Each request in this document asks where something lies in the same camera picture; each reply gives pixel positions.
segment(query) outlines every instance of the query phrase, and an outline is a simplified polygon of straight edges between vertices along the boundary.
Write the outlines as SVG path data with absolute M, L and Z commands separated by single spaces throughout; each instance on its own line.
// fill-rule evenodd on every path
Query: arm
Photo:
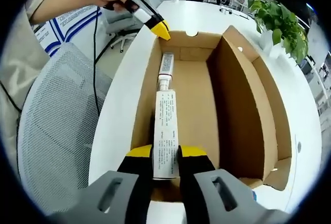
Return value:
M 44 0 L 30 18 L 31 24 L 38 24 L 48 21 L 61 14 L 89 5 L 103 7 L 109 1 L 115 0 Z M 120 10 L 119 5 L 114 6 L 115 10 Z

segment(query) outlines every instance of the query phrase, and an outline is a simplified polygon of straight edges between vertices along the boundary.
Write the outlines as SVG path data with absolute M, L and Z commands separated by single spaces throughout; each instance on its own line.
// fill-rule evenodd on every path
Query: white tube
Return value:
M 174 68 L 174 54 L 166 52 L 162 56 L 159 77 L 158 77 L 158 91 L 167 91 L 170 88 L 172 81 L 172 71 Z

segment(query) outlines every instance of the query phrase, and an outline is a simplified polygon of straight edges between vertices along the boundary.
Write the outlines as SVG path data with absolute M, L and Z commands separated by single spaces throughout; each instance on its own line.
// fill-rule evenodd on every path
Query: green plant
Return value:
M 273 43 L 284 40 L 286 53 L 299 64 L 308 54 L 308 39 L 305 30 L 299 26 L 294 13 L 275 0 L 248 0 L 248 8 L 254 13 L 257 31 L 261 33 L 263 25 L 273 31 Z

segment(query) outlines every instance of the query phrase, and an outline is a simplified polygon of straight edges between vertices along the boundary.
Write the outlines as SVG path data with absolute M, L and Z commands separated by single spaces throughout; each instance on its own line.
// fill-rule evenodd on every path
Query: black cable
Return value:
M 100 109 L 98 104 L 98 97 L 97 97 L 97 90 L 95 88 L 95 70 L 96 70 L 96 35 L 97 35 L 97 27 L 98 27 L 98 14 L 99 14 L 99 7 L 97 7 L 96 19 L 95 19 L 95 28 L 93 33 L 93 91 L 94 91 L 94 99 L 95 105 L 97 107 L 98 115 L 100 116 Z
M 0 85 L 2 87 L 2 89 L 4 90 L 4 92 L 6 93 L 9 101 L 11 102 L 11 104 L 14 106 L 14 108 L 19 112 L 19 113 L 22 113 L 22 110 L 17 107 L 16 103 L 14 102 L 14 100 L 11 98 L 11 96 L 9 95 L 8 91 L 6 90 L 5 86 L 2 84 L 2 82 L 0 81 Z

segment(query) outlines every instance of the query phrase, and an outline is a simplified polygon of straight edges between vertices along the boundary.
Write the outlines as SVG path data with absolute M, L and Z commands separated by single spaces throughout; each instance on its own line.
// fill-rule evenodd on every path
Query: white table surface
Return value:
M 253 19 L 224 14 L 219 6 L 189 1 L 163 2 L 158 8 L 171 30 L 222 34 L 235 26 L 266 62 L 279 88 L 288 115 L 292 139 L 292 163 L 284 191 L 262 185 L 255 190 L 266 208 L 293 211 L 315 181 L 321 161 L 321 127 L 309 85 L 296 63 L 287 56 L 266 57 L 258 47 L 260 34 Z M 130 150 L 132 130 L 147 62 L 156 36 L 143 27 L 118 68 L 103 104 L 96 128 L 89 167 L 89 184 L 109 170 L 117 170 Z M 301 143 L 301 152 L 297 145 Z M 182 223 L 182 203 L 151 202 L 148 223 Z

